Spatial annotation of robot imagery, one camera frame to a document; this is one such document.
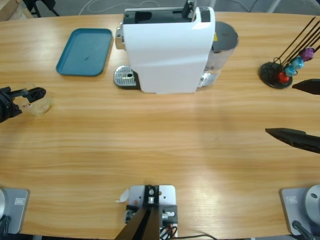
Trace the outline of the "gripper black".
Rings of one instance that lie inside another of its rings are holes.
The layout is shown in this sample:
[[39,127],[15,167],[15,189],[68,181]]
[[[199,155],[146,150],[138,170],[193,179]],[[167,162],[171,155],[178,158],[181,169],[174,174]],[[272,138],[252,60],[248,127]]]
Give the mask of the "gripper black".
[[36,102],[45,97],[47,91],[42,87],[29,90],[19,89],[12,91],[9,86],[0,89],[0,122],[21,114],[20,107],[14,103],[17,97],[26,97],[29,102]]

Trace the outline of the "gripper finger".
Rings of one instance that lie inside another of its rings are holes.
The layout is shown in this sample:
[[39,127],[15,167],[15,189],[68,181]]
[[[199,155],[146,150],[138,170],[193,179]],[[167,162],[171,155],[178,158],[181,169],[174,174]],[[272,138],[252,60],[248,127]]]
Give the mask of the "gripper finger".
[[294,84],[292,88],[312,95],[320,95],[320,79],[312,78],[303,80]]
[[277,140],[291,147],[313,152],[320,152],[320,137],[291,128],[266,128],[265,131]]

